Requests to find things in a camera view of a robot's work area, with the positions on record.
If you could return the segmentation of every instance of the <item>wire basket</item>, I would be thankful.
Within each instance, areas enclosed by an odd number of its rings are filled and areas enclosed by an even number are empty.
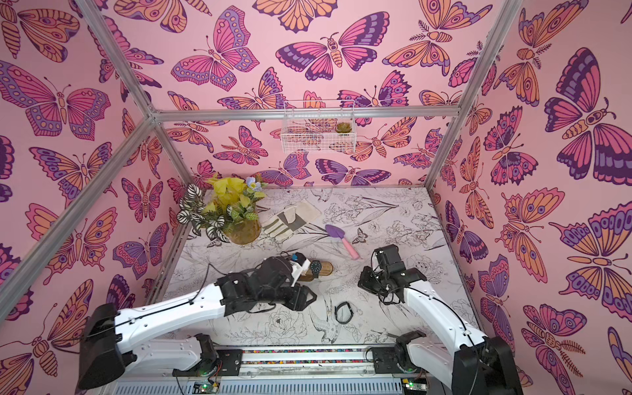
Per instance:
[[[305,115],[296,104],[305,108],[311,100],[288,100],[284,102],[283,125],[281,126],[281,145],[283,152],[290,154],[297,150],[307,152],[344,152],[352,154],[356,145],[356,125],[353,116],[355,104],[350,101],[348,107],[338,107],[340,100],[320,100],[332,102],[332,107],[318,108],[316,114]],[[339,123],[351,125],[349,133],[337,133]]]

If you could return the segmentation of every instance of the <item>pink handle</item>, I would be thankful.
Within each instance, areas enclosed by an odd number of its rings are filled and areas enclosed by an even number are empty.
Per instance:
[[[350,242],[348,242],[346,239],[342,239],[344,247],[347,249],[347,251],[349,251],[349,255],[351,255],[351,259],[356,260],[360,258],[360,254],[355,250],[355,248],[353,248],[353,246],[351,245]]]

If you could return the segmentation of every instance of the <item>plant pot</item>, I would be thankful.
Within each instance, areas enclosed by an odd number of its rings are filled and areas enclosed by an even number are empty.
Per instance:
[[[250,244],[255,241],[261,233],[261,223],[258,219],[254,221],[243,221],[234,226],[230,233],[226,236],[235,244]]]

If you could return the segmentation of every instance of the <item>purple trowel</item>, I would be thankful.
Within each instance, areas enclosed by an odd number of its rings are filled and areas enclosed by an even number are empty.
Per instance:
[[[343,241],[344,247],[349,251],[349,255],[351,255],[351,259],[356,260],[360,258],[360,254],[353,248],[350,242],[344,238],[344,231],[337,226],[333,225],[325,225],[325,230],[327,234],[333,238],[339,238]]]

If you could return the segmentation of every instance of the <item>table surface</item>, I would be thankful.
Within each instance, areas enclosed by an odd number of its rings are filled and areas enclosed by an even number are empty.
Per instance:
[[[266,190],[259,202],[264,222],[285,207],[303,199],[322,215],[283,243],[261,235],[255,242],[209,243],[206,236],[188,240],[176,264],[165,299],[198,289],[207,262],[223,272],[250,269],[282,251],[298,250],[309,259],[332,262],[334,272],[304,283],[318,299],[302,312],[277,306],[268,313],[237,313],[206,320],[170,332],[166,337],[186,338],[206,333],[222,345],[306,345],[391,343],[388,334],[400,335],[420,329],[439,342],[427,324],[404,305],[385,306],[375,295],[358,288],[362,268],[370,265],[375,248],[399,246],[406,267],[417,267],[435,286],[446,303],[466,321],[477,326],[463,282],[441,230],[432,201],[424,188],[336,188]],[[324,232],[325,224],[342,228],[361,258],[351,260],[340,239]],[[222,275],[209,271],[206,283]],[[354,316],[346,325],[336,322],[336,306],[348,301]]]

